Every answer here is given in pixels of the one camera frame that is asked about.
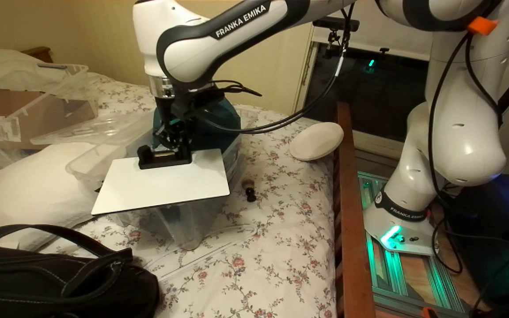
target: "black handbag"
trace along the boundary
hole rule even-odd
[[[0,238],[32,227],[58,235],[97,258],[0,247],[0,318],[149,318],[160,301],[157,277],[131,265],[131,248],[113,251],[54,225],[6,225]]]

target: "green led light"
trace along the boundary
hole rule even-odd
[[[386,232],[386,234],[384,234],[382,236],[382,238],[380,238],[380,242],[384,243],[384,244],[387,244],[388,242],[388,239],[390,237],[393,237],[394,234],[400,232],[400,229],[402,229],[402,227],[400,227],[399,225],[394,225],[392,226],[392,228],[390,230],[388,230],[388,232]]]

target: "label sticker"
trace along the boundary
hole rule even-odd
[[[215,32],[212,32],[210,36],[216,40],[220,40],[229,34],[232,34],[234,31],[239,29],[240,27],[253,22],[255,19],[260,18],[261,16],[265,15],[268,10],[270,9],[270,1],[267,1],[263,4],[259,4],[258,6],[254,7],[251,10],[248,10],[244,14],[241,14],[236,19],[228,22],[227,24],[224,24],[221,26],[218,30]]]
[[[21,142],[21,128],[19,119],[14,117],[10,121],[4,121],[5,116],[0,116],[0,141]]]

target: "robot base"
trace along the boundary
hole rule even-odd
[[[409,222],[398,219],[374,203],[364,211],[366,232],[387,251],[433,256],[433,227],[428,219]],[[436,251],[439,251],[436,238]]]

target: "floral bedspread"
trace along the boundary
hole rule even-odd
[[[93,80],[100,115],[154,108],[147,87],[101,75],[93,75]],[[236,107],[256,111],[257,125],[283,117]],[[243,137],[244,178],[254,181],[257,201],[247,202],[240,186],[233,189],[214,230],[193,251],[179,249],[161,230],[121,226],[115,215],[98,217],[76,230],[110,248],[133,249],[137,262],[158,276],[163,298],[159,318],[331,318],[331,159],[305,163],[289,154],[289,141],[313,123],[301,119],[273,133]],[[147,212],[127,213],[150,217]],[[42,251],[89,255],[63,239]]]

